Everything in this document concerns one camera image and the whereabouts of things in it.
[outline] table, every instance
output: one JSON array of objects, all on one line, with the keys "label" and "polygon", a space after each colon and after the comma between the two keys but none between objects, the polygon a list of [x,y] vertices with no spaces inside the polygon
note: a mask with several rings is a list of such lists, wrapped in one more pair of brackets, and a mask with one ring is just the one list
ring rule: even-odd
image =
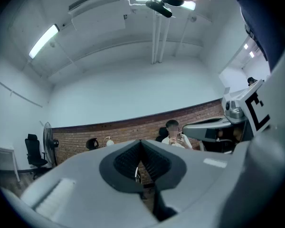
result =
[{"label": "table", "polygon": [[15,158],[15,150],[13,146],[0,146],[0,153],[6,153],[9,154],[11,153],[12,157],[13,157],[13,164],[14,164],[14,172],[17,178],[17,181],[20,182],[20,178],[18,175],[18,170],[17,170],[17,163],[16,163],[16,158]]}]

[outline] black chair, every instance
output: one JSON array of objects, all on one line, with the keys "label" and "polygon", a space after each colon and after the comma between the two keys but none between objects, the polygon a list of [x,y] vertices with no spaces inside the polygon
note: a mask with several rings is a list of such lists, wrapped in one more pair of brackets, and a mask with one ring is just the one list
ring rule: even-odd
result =
[{"label": "black chair", "polygon": [[42,159],[39,150],[39,140],[37,139],[37,136],[34,134],[28,135],[28,138],[25,139],[25,144],[28,150],[27,156],[29,164],[37,167],[36,169],[33,170],[35,172],[33,179],[35,179],[38,174],[41,174],[43,172],[41,166],[47,164],[47,161],[45,160],[45,153],[42,152],[43,153],[43,159]]},{"label": "black chair", "polygon": [[169,132],[166,127],[161,127],[158,132],[160,135],[155,139],[155,141],[157,142],[162,142],[163,139],[165,139],[169,135]]}]

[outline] ceiling pipe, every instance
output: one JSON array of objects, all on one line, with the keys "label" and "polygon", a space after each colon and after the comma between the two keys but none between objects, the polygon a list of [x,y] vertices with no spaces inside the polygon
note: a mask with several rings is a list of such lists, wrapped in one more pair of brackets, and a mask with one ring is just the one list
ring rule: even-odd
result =
[{"label": "ceiling pipe", "polygon": [[160,43],[160,35],[161,35],[161,27],[162,27],[162,15],[161,14],[157,14],[158,17],[158,26],[157,26],[157,30],[156,30],[156,41],[155,41],[155,55],[154,55],[154,63],[156,63],[156,59],[157,59],[157,53],[158,53],[158,46]]},{"label": "ceiling pipe", "polygon": [[165,28],[165,32],[163,34],[163,39],[162,39],[162,46],[161,46],[161,55],[160,55],[160,60],[159,63],[162,62],[162,57],[163,57],[163,52],[165,50],[166,47],[166,41],[167,41],[167,36],[168,36],[168,31],[169,31],[169,27],[170,27],[170,18],[168,19],[167,23],[166,23],[166,28]]},{"label": "ceiling pipe", "polygon": [[154,64],[154,53],[155,53],[155,28],[156,28],[156,12],[153,11],[153,33],[152,33],[152,62]]},{"label": "ceiling pipe", "polygon": [[184,28],[184,30],[183,30],[183,32],[182,32],[182,35],[181,35],[180,42],[179,42],[179,44],[177,45],[176,50],[175,50],[175,52],[174,52],[174,56],[175,56],[175,57],[176,57],[176,55],[177,55],[177,53],[178,53],[178,51],[179,51],[179,49],[180,49],[180,47],[181,47],[181,44],[182,44],[182,42],[183,42],[183,40],[184,40],[185,32],[186,32],[186,29],[187,29],[187,26],[188,26],[188,23],[189,23],[189,20],[190,20],[190,19],[191,19],[191,15],[189,15],[188,18],[187,18],[187,21],[186,21],[186,24],[185,24],[185,28]]}]

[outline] electric fan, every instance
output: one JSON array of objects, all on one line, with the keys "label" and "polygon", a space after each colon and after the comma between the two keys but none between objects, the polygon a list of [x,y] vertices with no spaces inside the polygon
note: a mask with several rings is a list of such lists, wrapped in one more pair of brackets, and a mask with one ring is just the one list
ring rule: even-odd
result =
[{"label": "electric fan", "polygon": [[46,123],[43,128],[43,147],[47,160],[51,163],[52,167],[57,166],[56,149],[59,145],[57,139],[53,139],[52,127]]}]

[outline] red brick wall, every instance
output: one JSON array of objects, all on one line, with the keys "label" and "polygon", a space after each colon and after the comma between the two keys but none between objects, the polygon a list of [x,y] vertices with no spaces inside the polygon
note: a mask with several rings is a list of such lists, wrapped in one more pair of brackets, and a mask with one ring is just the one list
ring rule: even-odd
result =
[{"label": "red brick wall", "polygon": [[[90,138],[97,138],[99,148],[103,147],[103,140],[107,136],[111,136],[114,143],[135,139],[155,140],[159,136],[159,128],[164,127],[170,119],[177,120],[180,124],[180,129],[182,129],[184,124],[223,114],[221,102],[216,100],[181,110],[126,121],[55,128],[53,129],[54,138],[59,140],[59,147],[57,149],[58,164],[75,154],[88,151],[85,143]],[[199,142],[197,140],[189,140],[193,148],[199,149]],[[139,170],[142,175],[143,184],[152,182],[142,165],[140,165]]]}]

